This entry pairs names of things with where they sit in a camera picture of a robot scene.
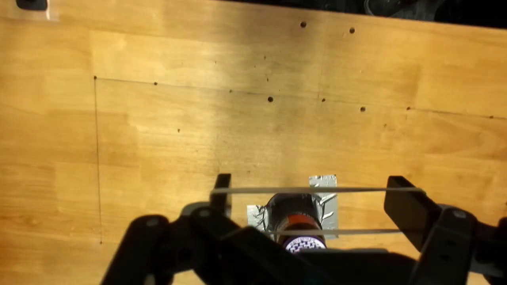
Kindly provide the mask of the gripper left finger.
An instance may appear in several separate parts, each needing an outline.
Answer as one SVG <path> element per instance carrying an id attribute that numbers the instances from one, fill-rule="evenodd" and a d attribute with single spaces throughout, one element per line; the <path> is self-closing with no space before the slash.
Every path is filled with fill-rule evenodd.
<path id="1" fill-rule="evenodd" d="M 101 285 L 173 285 L 192 270 L 205 285 L 317 285 L 317 271 L 225 214 L 226 195 L 187 205 L 170 222 L 143 215 L 127 227 Z"/>

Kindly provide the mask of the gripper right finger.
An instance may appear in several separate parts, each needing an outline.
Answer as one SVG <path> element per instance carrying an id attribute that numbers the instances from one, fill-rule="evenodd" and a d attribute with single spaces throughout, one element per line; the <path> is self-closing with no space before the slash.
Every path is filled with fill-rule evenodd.
<path id="1" fill-rule="evenodd" d="M 388 177 L 384 211 L 420 253 L 409 285 L 467 285 L 469 272 L 507 285 L 507 216 L 485 224 L 402 176 Z"/>

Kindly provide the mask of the grey rubber band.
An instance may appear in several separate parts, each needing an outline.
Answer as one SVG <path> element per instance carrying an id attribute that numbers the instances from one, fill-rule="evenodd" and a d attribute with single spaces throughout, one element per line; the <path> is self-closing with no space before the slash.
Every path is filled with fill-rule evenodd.
<path id="1" fill-rule="evenodd" d="M 330 193 L 332 197 L 336 197 L 341 193 L 366 193 L 366 192 L 386 192 L 386 193 L 417 193 L 426 196 L 424 190 L 413 187 L 401 188 L 378 188 L 378 187 L 268 187 L 268 188 L 215 188 L 210 192 L 210 206 L 217 211 L 222 212 L 227 217 L 231 216 L 232 211 L 232 194 L 319 194 Z M 396 229 L 322 229 L 322 230 L 293 230 L 293 231 L 275 231 L 261 230 L 266 235 L 368 235 L 368 234 L 388 234 L 399 233 Z"/>

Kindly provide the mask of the dark patterned cup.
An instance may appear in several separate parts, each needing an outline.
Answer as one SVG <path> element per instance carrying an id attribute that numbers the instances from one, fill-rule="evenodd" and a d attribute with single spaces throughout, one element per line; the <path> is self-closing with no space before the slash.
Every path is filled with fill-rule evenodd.
<path id="1" fill-rule="evenodd" d="M 274 241 L 291 253 L 306 249 L 326 249 L 326 240 L 318 219 L 312 194 L 275 194 L 266 205 L 266 230 Z"/>

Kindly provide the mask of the black clamp with clear tape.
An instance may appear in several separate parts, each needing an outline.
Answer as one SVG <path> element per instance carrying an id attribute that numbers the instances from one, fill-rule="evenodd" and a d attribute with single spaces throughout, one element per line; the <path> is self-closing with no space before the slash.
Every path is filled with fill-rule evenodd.
<path id="1" fill-rule="evenodd" d="M 58 0 L 14 0 L 8 17 L 29 21 L 59 21 Z"/>

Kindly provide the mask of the silver duct tape patch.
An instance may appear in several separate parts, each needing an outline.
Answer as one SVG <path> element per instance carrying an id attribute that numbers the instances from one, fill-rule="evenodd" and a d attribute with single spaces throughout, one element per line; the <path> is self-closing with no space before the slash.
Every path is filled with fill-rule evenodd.
<path id="1" fill-rule="evenodd" d="M 309 177 L 310 187 L 336 187 L 337 179 L 335 175 L 312 176 Z M 270 198 L 264 204 L 247 205 L 246 218 L 249 226 L 255 227 L 259 231 L 266 230 L 267 226 L 267 209 L 266 205 L 274 196 L 270 194 Z M 312 195 L 318 211 L 318 219 L 323 229 L 338 228 L 338 202 L 337 196 L 332 197 L 330 193 L 319 193 Z M 324 235 L 326 241 L 337 239 L 339 236 Z"/>

